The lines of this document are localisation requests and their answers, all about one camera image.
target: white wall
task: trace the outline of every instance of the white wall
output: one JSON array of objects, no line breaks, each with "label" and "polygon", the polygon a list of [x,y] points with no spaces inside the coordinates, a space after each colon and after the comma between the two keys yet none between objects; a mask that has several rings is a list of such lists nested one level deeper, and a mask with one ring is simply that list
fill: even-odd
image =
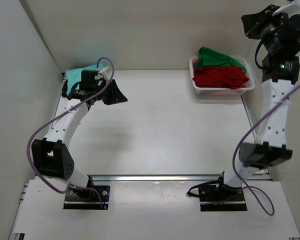
[{"label": "white wall", "polygon": [[[282,6],[286,4],[284,0],[276,0],[275,5]],[[256,86],[254,91],[245,94],[246,102],[254,120],[261,117],[262,110],[262,72],[254,64],[255,50],[258,42],[256,41],[251,47],[247,58],[251,66],[254,66]],[[259,63],[265,57],[266,51],[262,47],[259,53]],[[288,198],[294,218],[300,230],[300,91],[291,97],[292,105],[289,108],[286,137],[287,147],[293,150],[293,157],[290,161],[285,162],[274,169],[271,173],[275,180],[282,181],[286,196]]]},{"label": "white wall", "polygon": [[32,132],[54,113],[62,75],[18,0],[0,0],[0,240],[7,240]]},{"label": "white wall", "polygon": [[62,71],[102,55],[121,70],[187,69],[202,46],[246,55],[241,16],[274,0],[22,0]]}]

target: cloth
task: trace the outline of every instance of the cloth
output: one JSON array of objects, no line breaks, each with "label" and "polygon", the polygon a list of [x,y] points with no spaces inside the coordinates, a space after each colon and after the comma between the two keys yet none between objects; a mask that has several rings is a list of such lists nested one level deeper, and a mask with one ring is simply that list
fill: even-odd
[{"label": "cloth", "polygon": [[[105,67],[106,67],[106,65],[103,62],[99,63],[99,69],[103,69]],[[83,67],[83,68],[76,68],[76,69],[72,69],[72,70],[67,70],[65,72],[66,78],[68,80],[67,91],[66,91],[67,95],[70,94],[72,86],[75,83],[81,81],[81,72],[82,72],[82,70],[97,70],[97,64],[87,66],[87,67]]]},{"label": "cloth", "polygon": [[196,69],[202,67],[231,67],[237,66],[242,68],[244,74],[247,73],[245,66],[234,60],[232,57],[221,54],[207,47],[200,48],[198,52],[198,62],[195,65]]},{"label": "cloth", "polygon": [[245,88],[249,78],[239,66],[205,66],[194,69],[195,85],[199,88]]}]

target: wall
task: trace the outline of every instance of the wall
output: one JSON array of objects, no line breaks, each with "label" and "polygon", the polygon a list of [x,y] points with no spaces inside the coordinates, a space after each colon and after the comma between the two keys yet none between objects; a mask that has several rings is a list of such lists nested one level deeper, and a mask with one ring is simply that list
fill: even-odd
[{"label": "wall", "polygon": [[22,0],[62,71],[105,55],[120,70],[187,69],[202,46],[246,55],[241,16],[274,0]]},{"label": "wall", "polygon": [[0,240],[25,183],[28,138],[54,113],[62,75],[18,0],[0,0]]},{"label": "wall", "polygon": [[[276,0],[275,4],[282,6],[286,4],[286,1]],[[254,42],[247,55],[251,66],[255,66],[254,56],[257,44],[257,42]],[[262,51],[259,53],[259,63],[261,63],[265,55],[266,51],[264,47],[262,47]],[[257,67],[254,67],[253,70],[256,86],[254,91],[245,94],[245,98],[252,117],[254,120],[257,120],[261,117],[263,102],[261,85],[262,72],[257,69]],[[290,161],[271,169],[271,173],[275,180],[282,181],[291,210],[300,230],[300,90],[291,97],[291,100],[292,105],[289,108],[286,138],[287,147],[293,150],[293,157]]]}]

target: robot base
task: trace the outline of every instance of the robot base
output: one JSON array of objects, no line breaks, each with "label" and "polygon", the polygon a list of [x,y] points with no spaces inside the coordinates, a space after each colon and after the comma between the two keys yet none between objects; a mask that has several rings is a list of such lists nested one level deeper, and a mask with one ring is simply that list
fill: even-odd
[{"label": "robot base", "polygon": [[208,204],[224,201],[231,195],[221,194],[215,185],[203,185],[198,189],[201,212],[241,212],[248,210],[243,192],[236,193],[233,198],[224,203]]},{"label": "robot base", "polygon": [[110,186],[94,185],[94,189],[98,191],[101,198],[105,202],[106,209],[101,209],[99,198],[96,194],[90,199],[84,199],[76,193],[76,189],[69,188],[65,194],[63,209],[85,209],[85,210],[107,210],[109,207]]}]

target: teal cloth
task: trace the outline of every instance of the teal cloth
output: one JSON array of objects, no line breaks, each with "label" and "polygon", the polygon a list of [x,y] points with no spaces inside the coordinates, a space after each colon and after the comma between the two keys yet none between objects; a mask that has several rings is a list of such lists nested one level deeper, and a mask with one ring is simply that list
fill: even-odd
[{"label": "teal cloth", "polygon": [[[105,67],[106,67],[106,65],[103,62],[100,62],[98,69],[103,69]],[[87,66],[87,67],[83,67],[83,68],[76,68],[76,69],[72,69],[72,70],[67,70],[65,72],[66,78],[68,80],[68,89],[66,91],[67,95],[70,94],[72,86],[75,83],[81,81],[81,72],[82,72],[82,70],[97,70],[97,64]]]}]

